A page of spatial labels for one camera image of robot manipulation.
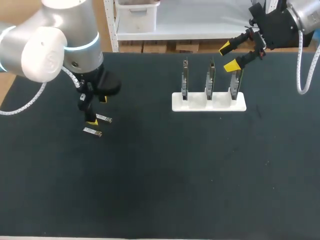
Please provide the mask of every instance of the robot cable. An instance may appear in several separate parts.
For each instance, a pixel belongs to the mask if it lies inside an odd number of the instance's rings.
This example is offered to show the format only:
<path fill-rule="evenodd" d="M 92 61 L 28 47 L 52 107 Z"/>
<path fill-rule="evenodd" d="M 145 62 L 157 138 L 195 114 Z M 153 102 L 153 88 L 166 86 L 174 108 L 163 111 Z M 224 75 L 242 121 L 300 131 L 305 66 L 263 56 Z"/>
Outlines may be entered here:
<path fill-rule="evenodd" d="M 62 71 L 64 71 L 70 78 L 71 80 L 73 81 L 74 85 L 76 88 L 79 88 L 80 87 L 80 84 L 79 84 L 79 81 L 78 79 L 76 78 L 75 75 L 72 74 L 72 72 L 70 72 L 68 69 L 66 69 L 64 66 L 62 67 Z M 17 110 L 14 110 L 14 111 L 1 111 L 0 110 L 0 115 L 4 115 L 4 116 L 11 116 L 11 115 L 16 115 L 16 114 L 19 114 L 21 112 L 23 112 L 24 110 L 26 110 L 27 108 L 29 108 L 32 104 L 35 103 L 35 101 L 41 96 L 41 94 L 43 93 L 43 91 L 45 90 L 45 87 L 46 87 L 47 83 L 44 82 L 39 91 L 36 93 L 36 95 L 31 99 L 31 101 L 29 101 L 26 105 L 24 105 L 23 107 L 20 107 L 19 109 Z"/>
<path fill-rule="evenodd" d="M 311 80 L 317 65 L 317 61 L 320 56 L 320 45 L 319 45 L 319 47 L 317 48 L 314 54 L 304 89 L 302 90 L 300 73 L 301 73 L 301 59 L 302 59 L 303 45 L 304 45 L 304 36 L 303 36 L 303 33 L 299 30 L 299 50 L 298 50 L 298 60 L 297 60 L 297 66 L 296 66 L 296 87 L 297 87 L 298 93 L 301 95 L 307 93 L 309 90 Z"/>

